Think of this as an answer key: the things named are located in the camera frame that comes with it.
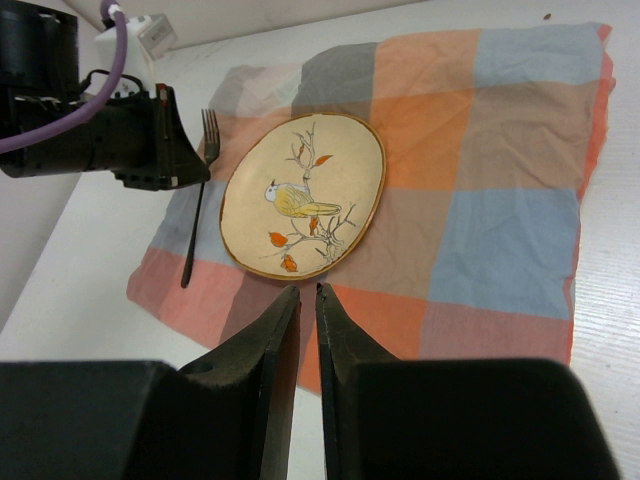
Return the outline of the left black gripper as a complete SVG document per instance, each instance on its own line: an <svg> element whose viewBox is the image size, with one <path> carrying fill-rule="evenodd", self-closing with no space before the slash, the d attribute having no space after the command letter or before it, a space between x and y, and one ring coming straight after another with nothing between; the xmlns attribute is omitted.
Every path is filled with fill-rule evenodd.
<svg viewBox="0 0 640 480"><path fill-rule="evenodd" d="M86 87L52 92L1 88L1 137L25 133L79 110ZM51 139L3 153L1 171L11 178L118 171L140 167L153 145L148 92L109 100L88 122ZM158 83L155 155L159 190L175 190L210 179L209 167L190 143L175 91Z"/></svg>

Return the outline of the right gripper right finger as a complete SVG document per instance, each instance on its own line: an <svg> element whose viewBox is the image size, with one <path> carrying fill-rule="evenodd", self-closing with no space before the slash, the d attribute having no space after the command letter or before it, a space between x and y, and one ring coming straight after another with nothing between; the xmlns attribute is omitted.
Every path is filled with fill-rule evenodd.
<svg viewBox="0 0 640 480"><path fill-rule="evenodd" d="M331 479L615 479L589 399L564 365L403 361L316 294Z"/></svg>

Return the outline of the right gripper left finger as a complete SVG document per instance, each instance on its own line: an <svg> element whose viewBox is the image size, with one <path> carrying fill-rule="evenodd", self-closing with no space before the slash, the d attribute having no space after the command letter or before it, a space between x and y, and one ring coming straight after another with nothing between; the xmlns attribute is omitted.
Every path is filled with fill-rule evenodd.
<svg viewBox="0 0 640 480"><path fill-rule="evenodd" d="M300 292L174 369L159 361L5 362L5 479L283 479Z"/></svg>

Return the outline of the black metal fork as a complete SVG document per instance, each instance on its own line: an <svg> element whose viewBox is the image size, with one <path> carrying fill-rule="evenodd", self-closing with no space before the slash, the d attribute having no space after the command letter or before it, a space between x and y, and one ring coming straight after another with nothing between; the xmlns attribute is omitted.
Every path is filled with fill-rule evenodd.
<svg viewBox="0 0 640 480"><path fill-rule="evenodd" d="M214 109L203 109L201 111L201 120L203 124L204 137L204 162L207 167L219 157L221 148L220 129L218 125L217 115ZM197 232L199 225L199 217L201 213L202 200L204 196L205 182L200 184L196 209L189 239L187 255L181 277L180 286L186 289L189 286L195 259L195 249L197 241Z"/></svg>

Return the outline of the beige bird pattern plate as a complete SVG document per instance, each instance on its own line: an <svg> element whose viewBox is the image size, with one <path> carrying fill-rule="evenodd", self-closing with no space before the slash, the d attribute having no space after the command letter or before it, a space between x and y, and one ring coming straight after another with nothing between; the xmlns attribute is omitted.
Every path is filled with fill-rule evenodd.
<svg viewBox="0 0 640 480"><path fill-rule="evenodd" d="M329 112L286 121L230 176L219 215L223 245L236 264L263 277L320 275L366 233L385 176L385 150L367 122Z"/></svg>

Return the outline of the orange blue checkered cloth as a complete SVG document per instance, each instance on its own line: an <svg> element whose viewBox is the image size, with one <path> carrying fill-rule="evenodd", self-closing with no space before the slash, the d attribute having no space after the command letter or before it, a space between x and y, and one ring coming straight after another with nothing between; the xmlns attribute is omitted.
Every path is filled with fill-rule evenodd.
<svg viewBox="0 0 640 480"><path fill-rule="evenodd" d="M387 155L379 208L326 275L348 314L404 359L570 358L580 202L614 86L602 23L461 30L231 68L211 106L222 152L204 190L170 200L127 296L214 347L282 290L238 267L218 229L227 182L268 130L311 112L367 121Z"/></svg>

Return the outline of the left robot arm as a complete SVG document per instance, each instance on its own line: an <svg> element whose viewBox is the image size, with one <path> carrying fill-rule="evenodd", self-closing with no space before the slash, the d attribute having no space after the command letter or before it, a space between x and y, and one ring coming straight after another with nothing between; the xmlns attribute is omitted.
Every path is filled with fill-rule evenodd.
<svg viewBox="0 0 640 480"><path fill-rule="evenodd" d="M24 1L1 4L1 170L12 178L110 171L127 188L204 183L209 164L183 129L154 62L175 42L163 14L129 18L100 6L101 68L79 73L75 16Z"/></svg>

